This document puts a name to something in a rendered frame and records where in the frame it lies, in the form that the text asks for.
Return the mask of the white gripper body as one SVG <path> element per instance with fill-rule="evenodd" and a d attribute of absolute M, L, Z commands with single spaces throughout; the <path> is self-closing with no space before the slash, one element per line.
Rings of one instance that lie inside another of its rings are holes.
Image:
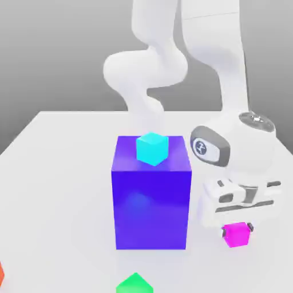
<path fill-rule="evenodd" d="M 277 217 L 278 214 L 279 203 L 273 200 L 259 202 L 251 207 L 216 207 L 204 196 L 198 202 L 198 220 L 203 227 L 208 228 L 221 228 L 226 224 L 239 222 L 251 223 L 256 227 L 268 219 Z"/>

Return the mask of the small magenta cube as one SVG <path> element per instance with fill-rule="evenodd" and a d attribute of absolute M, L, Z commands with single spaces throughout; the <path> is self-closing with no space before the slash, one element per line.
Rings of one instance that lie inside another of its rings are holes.
<path fill-rule="evenodd" d="M 224 240 L 230 248 L 246 246 L 248 244 L 251 231 L 245 222 L 227 224 L 222 228 L 227 230 Z"/>

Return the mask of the small green cube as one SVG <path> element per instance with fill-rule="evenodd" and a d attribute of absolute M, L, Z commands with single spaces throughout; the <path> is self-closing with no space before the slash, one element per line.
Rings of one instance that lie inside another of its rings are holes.
<path fill-rule="evenodd" d="M 154 293 L 153 287 L 137 272 L 116 287 L 116 293 Z"/>

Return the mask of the small cyan cube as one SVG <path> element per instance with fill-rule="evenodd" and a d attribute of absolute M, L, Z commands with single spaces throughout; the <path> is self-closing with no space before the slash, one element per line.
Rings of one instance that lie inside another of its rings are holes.
<path fill-rule="evenodd" d="M 168 158 L 169 137 L 149 132 L 136 139 L 136 159 L 157 166 Z"/>

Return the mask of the large blue box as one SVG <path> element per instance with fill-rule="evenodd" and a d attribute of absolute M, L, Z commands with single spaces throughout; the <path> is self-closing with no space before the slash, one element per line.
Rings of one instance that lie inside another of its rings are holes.
<path fill-rule="evenodd" d="M 169 156 L 154 167 L 136 159 L 136 137 L 118 136 L 112 195 L 118 250 L 183 250 L 192 168 L 185 141 L 169 137 Z"/>

